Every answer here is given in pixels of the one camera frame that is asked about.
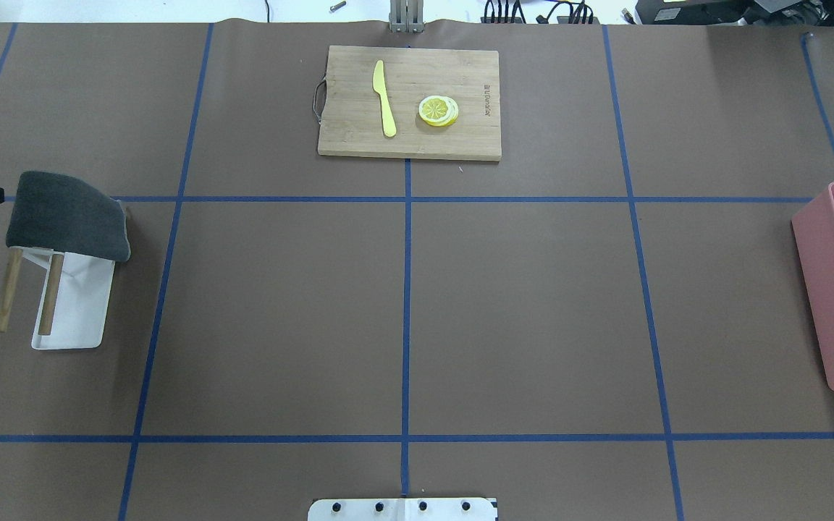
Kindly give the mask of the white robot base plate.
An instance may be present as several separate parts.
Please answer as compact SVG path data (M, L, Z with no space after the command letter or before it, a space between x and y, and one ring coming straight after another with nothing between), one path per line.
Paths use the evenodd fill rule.
M497 501L484 497L322 499L308 520L497 520Z

